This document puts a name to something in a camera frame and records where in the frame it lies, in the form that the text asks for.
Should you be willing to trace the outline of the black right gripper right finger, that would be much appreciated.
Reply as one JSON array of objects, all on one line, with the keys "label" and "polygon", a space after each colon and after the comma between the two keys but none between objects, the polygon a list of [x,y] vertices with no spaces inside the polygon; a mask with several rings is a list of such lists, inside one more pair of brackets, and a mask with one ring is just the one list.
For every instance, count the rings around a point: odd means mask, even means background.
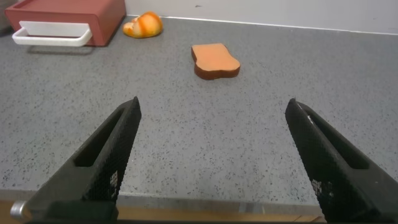
[{"label": "black right gripper right finger", "polygon": [[396,180],[307,105],[285,118],[326,221],[397,221]]}]

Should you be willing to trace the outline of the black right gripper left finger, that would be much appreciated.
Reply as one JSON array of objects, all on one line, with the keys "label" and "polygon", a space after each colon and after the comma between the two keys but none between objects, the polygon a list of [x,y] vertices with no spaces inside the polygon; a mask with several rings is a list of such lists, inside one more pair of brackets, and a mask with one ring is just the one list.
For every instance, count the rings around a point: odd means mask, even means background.
[{"label": "black right gripper left finger", "polygon": [[119,105],[24,204],[28,222],[113,222],[141,120],[138,98]]}]

